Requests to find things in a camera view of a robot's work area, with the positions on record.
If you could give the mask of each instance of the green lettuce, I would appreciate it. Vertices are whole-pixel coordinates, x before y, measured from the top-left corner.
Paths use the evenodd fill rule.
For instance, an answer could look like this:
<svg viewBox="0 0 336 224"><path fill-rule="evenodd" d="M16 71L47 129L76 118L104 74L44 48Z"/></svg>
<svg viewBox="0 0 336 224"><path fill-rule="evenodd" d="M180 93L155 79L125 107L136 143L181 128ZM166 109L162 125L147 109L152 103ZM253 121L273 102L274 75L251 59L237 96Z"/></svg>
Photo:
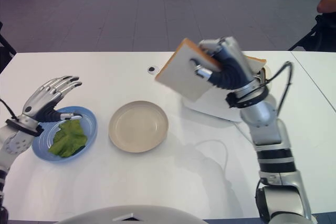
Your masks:
<svg viewBox="0 0 336 224"><path fill-rule="evenodd" d="M48 152L60 157L70 157L84 148L88 138L84 135L79 120L69 120L58 126L60 131L54 136L54 143Z"/></svg>

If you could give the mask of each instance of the black band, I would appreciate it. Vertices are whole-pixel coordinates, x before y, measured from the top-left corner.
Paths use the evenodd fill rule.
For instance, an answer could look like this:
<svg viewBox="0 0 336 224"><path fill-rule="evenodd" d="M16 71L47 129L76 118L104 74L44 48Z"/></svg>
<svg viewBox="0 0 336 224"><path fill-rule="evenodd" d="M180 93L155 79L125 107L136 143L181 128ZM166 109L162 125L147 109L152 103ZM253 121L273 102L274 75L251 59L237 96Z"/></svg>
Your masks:
<svg viewBox="0 0 336 224"><path fill-rule="evenodd" d="M291 173L296 171L295 163L276 163L276 164L265 164L259 163L260 170L265 173Z"/></svg>
<svg viewBox="0 0 336 224"><path fill-rule="evenodd" d="M0 170L0 178L5 179L7 176L7 173L4 170Z"/></svg>
<svg viewBox="0 0 336 224"><path fill-rule="evenodd" d="M258 159L273 159L273 158L286 158L293 157L290 149L279 149L257 152Z"/></svg>
<svg viewBox="0 0 336 224"><path fill-rule="evenodd" d="M36 131L32 131L30 129L24 128L23 126L19 125L16 121L7 119L6 123L10 127L13 127L14 129L27 133L28 135L31 135L31 136L40 136L43 132L43 128L40 125L36 127Z"/></svg>
<svg viewBox="0 0 336 224"><path fill-rule="evenodd" d="M264 90L262 91L262 93L260 95L258 95L257 97L254 97L250 100L247 100L247 101L244 101L244 102L239 102L240 99L233 92L229 93L225 100L229 104L230 108L236 107L236 108L242 109L242 108L250 107L252 105L255 105L255 104L261 102L267 96L268 96L268 88L267 88L267 86L264 86Z"/></svg>

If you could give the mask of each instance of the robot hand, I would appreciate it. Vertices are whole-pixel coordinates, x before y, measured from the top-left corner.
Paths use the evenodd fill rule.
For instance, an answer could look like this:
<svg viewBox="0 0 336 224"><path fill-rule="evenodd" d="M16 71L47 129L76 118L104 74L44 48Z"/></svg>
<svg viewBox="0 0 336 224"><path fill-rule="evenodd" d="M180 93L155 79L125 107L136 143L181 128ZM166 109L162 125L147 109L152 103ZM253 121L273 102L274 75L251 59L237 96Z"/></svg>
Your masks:
<svg viewBox="0 0 336 224"><path fill-rule="evenodd" d="M56 104L75 87L82 85L79 77L63 76L49 80L28 99L23 107L23 115L38 122L57 122L66 119L81 118L75 113L59 113L54 110Z"/></svg>
<svg viewBox="0 0 336 224"><path fill-rule="evenodd" d="M82 85L79 77L63 76L47 81L27 100L23 112L17 118L6 123L21 132L39 136L43 129L39 122L57 122L60 120L80 119L76 113L59 113L54 110L57 103L75 87Z"/></svg>
<svg viewBox="0 0 336 224"><path fill-rule="evenodd" d="M246 57L233 37L202 40L198 45L205 53L222 64L220 72L212 72L201 66L197 60L191 59L191 64L198 76L226 90L239 89L254 80Z"/></svg>

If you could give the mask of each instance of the gray floor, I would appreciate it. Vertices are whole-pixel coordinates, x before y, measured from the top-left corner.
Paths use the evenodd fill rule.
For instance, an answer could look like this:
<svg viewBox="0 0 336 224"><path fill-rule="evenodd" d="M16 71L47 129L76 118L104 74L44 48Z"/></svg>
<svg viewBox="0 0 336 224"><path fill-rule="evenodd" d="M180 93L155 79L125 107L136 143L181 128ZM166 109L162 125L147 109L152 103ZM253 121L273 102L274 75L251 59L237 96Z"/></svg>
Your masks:
<svg viewBox="0 0 336 224"><path fill-rule="evenodd" d="M18 52L167 51L188 37L233 35L243 50L286 50L319 0L0 0Z"/></svg>

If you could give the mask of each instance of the person's arm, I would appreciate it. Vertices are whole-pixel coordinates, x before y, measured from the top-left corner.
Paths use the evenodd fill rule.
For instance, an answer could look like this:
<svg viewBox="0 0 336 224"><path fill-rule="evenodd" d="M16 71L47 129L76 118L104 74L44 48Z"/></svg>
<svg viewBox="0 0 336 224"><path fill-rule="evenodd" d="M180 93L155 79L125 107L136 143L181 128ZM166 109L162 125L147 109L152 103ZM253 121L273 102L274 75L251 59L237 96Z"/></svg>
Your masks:
<svg viewBox="0 0 336 224"><path fill-rule="evenodd" d="M317 6L318 13L336 12L336 0L321 0Z"/></svg>

